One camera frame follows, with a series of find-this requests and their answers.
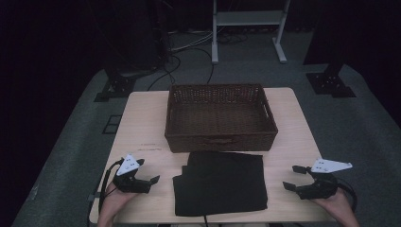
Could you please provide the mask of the white metal stand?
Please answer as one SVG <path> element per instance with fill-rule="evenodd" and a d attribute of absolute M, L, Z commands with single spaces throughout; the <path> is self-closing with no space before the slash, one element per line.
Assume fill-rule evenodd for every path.
<path fill-rule="evenodd" d="M 218 11 L 218 0 L 213 0 L 211 62 L 218 63 L 218 28 L 222 26 L 278 26 L 278 31 L 272 42 L 281 63 L 286 63 L 287 57 L 281 45 L 281 40 L 288 17 L 291 0 L 285 0 L 282 10 L 267 11 Z"/>

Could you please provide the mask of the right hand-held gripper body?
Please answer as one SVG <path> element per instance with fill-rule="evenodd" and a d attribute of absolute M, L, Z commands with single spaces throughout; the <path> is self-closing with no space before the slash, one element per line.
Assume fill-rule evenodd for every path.
<path fill-rule="evenodd" d="M 342 188 L 350 194 L 353 190 L 346 185 L 339 183 L 333 175 L 334 172 L 350 169 L 351 163 L 326 160 L 318 158 L 313 166 L 305 166 L 314 183 L 309 185 L 296 186 L 295 193 L 301 200 L 327 199 L 333 196 L 338 188 Z"/>

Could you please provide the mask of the black stand with base plate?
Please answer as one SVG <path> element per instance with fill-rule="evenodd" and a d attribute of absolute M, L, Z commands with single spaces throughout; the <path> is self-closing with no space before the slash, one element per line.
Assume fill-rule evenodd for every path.
<path fill-rule="evenodd" d="M 322 72 L 307 73 L 306 77 L 317 95 L 331 95 L 334 98 L 355 97 L 353 90 L 340 78 L 340 70 L 347 60 L 347 52 L 334 50 L 319 50 L 311 48 L 305 57 L 305 64 L 327 61 L 328 65 Z"/>
<path fill-rule="evenodd" d="M 135 79 L 123 76 L 117 68 L 117 64 L 112 61 L 103 63 L 107 81 L 95 97 L 95 102 L 107 102 L 111 98 L 128 97 L 134 87 Z"/>

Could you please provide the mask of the person's right hand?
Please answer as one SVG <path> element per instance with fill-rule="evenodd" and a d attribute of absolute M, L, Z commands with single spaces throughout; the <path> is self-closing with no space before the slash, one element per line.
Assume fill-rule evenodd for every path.
<path fill-rule="evenodd" d="M 349 201 L 342 189 L 327 199 L 313 199 L 314 203 L 323 208 L 332 218 L 340 220 L 353 214 Z"/>

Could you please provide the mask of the black cloth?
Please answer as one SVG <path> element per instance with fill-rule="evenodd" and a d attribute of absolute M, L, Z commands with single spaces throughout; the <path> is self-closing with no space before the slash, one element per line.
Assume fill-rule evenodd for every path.
<path fill-rule="evenodd" d="M 201 217 L 268 208 L 261 155 L 198 151 L 173 178 L 175 214 Z"/>

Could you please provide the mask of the black floor frame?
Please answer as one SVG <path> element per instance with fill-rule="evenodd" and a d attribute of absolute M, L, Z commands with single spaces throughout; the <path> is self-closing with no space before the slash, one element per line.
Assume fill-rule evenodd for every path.
<path fill-rule="evenodd" d="M 112 114 L 109 116 L 106 125 L 103 128 L 103 134 L 116 134 L 122 119 L 121 114 Z"/>

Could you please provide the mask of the person's left hand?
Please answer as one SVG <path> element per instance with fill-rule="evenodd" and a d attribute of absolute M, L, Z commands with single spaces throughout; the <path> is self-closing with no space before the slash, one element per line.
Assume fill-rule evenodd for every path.
<path fill-rule="evenodd" d="M 110 183 L 106 188 L 100 215 L 103 218 L 114 217 L 135 196 L 137 196 L 137 193 L 122 192 L 113 183 Z"/>

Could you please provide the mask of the brown wicker basket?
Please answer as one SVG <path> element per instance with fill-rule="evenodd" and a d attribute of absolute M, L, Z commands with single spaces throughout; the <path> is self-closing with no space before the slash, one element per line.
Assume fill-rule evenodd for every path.
<path fill-rule="evenodd" d="M 259 84 L 173 85 L 165 138 L 170 150 L 268 151 L 278 133 Z"/>

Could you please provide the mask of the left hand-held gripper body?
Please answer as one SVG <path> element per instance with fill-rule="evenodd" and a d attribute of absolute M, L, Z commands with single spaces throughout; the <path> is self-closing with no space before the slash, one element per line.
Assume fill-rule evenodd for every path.
<path fill-rule="evenodd" d="M 136 161 L 131 154 L 128 154 L 123 159 L 120 168 L 116 170 L 113 183 L 120 191 L 125 193 L 148 193 L 151 188 L 150 181 L 135 178 L 140 167 Z"/>

